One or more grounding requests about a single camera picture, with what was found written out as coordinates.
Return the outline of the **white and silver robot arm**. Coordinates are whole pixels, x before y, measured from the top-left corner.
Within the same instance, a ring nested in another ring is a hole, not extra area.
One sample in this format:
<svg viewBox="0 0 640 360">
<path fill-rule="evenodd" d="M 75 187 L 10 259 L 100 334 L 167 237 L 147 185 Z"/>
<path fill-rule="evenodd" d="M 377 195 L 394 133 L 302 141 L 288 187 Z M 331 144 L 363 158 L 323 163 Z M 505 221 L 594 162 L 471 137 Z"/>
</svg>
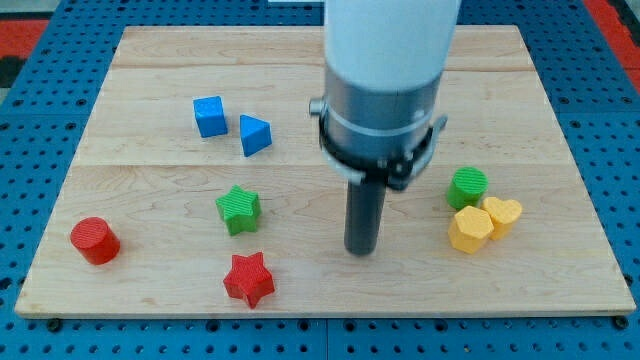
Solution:
<svg viewBox="0 0 640 360">
<path fill-rule="evenodd" d="M 431 161 L 431 119 L 460 0 L 327 0 L 324 95 L 309 108 L 329 163 L 354 185 L 404 190 Z"/>
</svg>

